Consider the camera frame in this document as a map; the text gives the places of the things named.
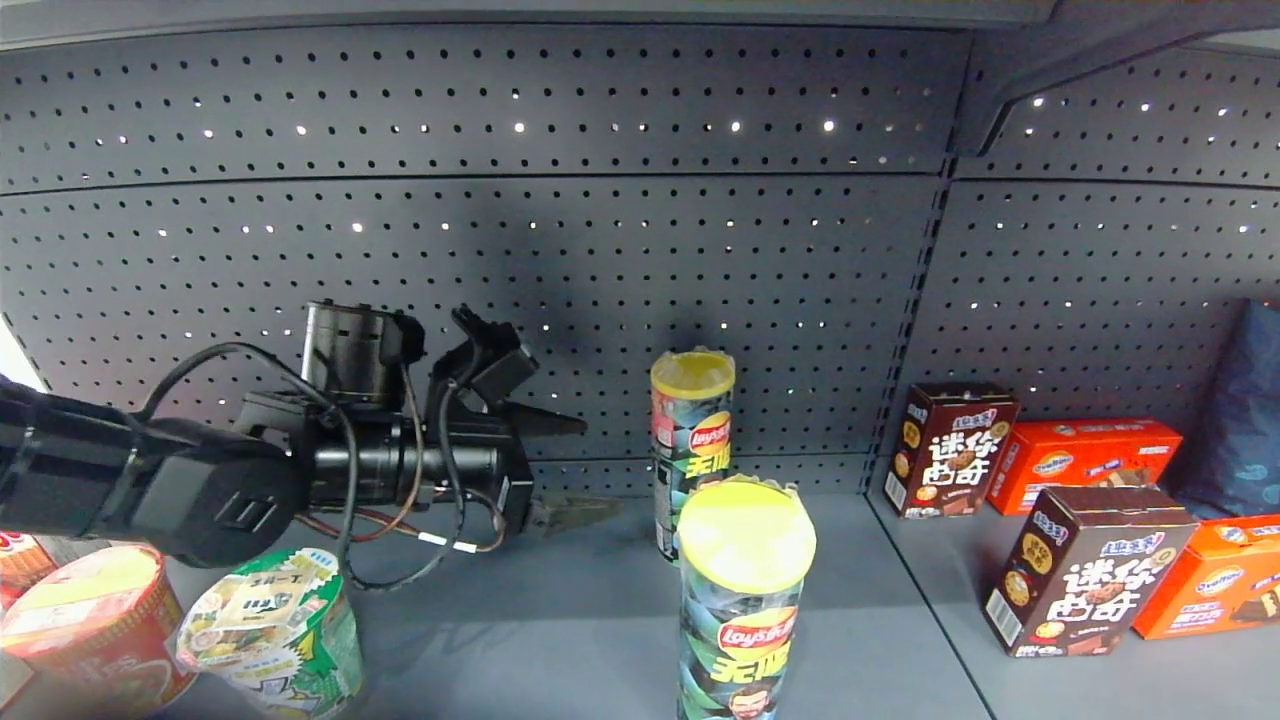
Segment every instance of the barcode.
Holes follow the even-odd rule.
[[[991,598],[987,600],[987,616],[996,624],[996,629],[1000,632],[1000,637],[1005,641],[1005,644],[1012,647],[1014,641],[1023,632],[1023,624],[1014,615],[1014,609],[1009,606],[1009,601],[1005,600],[1005,596],[1000,594],[998,589],[991,591]]]
[[[899,510],[901,510],[902,503],[906,502],[906,488],[902,487],[902,483],[897,480],[897,477],[892,471],[884,480],[884,495],[888,496],[893,507],[897,507]]]

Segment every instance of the pringles-style chip can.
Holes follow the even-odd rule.
[[[0,623],[0,647],[81,688],[95,717],[146,717],[196,678],[169,650],[180,621],[164,557],[146,546],[109,547],[18,598]]]
[[[242,565],[192,606],[178,660],[220,675],[271,717],[335,716],[365,676],[337,557],[305,547]]]
[[[735,475],[680,528],[678,720],[774,720],[818,541],[792,487]]]
[[[733,359],[705,347],[666,352],[649,370],[655,525],[668,560],[678,557],[675,534],[685,501],[722,480],[728,468],[733,379]]]

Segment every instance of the blue pillow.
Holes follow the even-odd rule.
[[[1176,497],[1201,516],[1280,512],[1280,309],[1251,302]]]

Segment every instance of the face printed on can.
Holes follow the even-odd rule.
[[[769,691],[744,688],[733,694],[728,701],[728,711],[733,714],[733,720],[755,720],[764,715],[769,707]]]

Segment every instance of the chocolate cookie box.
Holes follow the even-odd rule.
[[[1018,407],[989,383],[911,386],[884,479],[899,516],[973,515],[1009,445]]]
[[[987,620],[1014,657],[1107,655],[1196,527],[1155,488],[1046,488],[987,598]]]

